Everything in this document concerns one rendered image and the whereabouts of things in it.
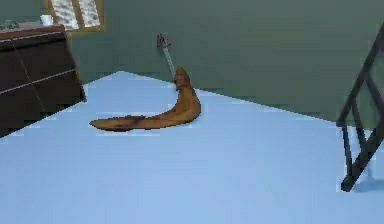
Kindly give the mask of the brown curved cloth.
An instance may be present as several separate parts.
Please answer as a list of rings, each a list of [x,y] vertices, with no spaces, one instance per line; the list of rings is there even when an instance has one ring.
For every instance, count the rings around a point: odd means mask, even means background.
[[[192,87],[189,75],[181,66],[176,69],[174,84],[178,92],[176,103],[163,113],[150,117],[127,115],[96,119],[92,120],[90,125],[104,131],[124,132],[135,129],[160,129],[190,123],[201,114],[201,103]]]

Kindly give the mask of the grey floor lamp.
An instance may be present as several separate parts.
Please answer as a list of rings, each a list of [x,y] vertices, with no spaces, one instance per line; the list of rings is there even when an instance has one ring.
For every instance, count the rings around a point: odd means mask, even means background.
[[[170,70],[170,73],[172,76],[175,75],[175,67],[171,58],[171,55],[169,53],[169,47],[171,46],[171,43],[168,39],[168,37],[164,33],[159,33],[157,35],[157,47],[161,49],[164,53],[164,56],[167,60],[167,64]]]

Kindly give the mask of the yellow framed window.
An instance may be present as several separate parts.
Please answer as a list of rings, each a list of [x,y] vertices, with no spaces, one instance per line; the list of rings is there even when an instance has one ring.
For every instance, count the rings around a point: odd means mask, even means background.
[[[103,32],[103,0],[42,0],[54,24],[63,25],[69,33]]]

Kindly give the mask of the dark brown chest of drawers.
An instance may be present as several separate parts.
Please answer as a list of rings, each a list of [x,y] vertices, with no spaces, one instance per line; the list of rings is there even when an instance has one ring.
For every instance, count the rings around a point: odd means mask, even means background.
[[[0,138],[85,100],[62,25],[0,31]]]

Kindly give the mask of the grey-green small object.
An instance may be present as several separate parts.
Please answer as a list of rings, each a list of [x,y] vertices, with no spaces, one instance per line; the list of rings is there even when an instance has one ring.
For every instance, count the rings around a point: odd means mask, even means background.
[[[19,23],[15,20],[6,20],[3,24],[0,24],[0,30],[15,29],[19,27]]]

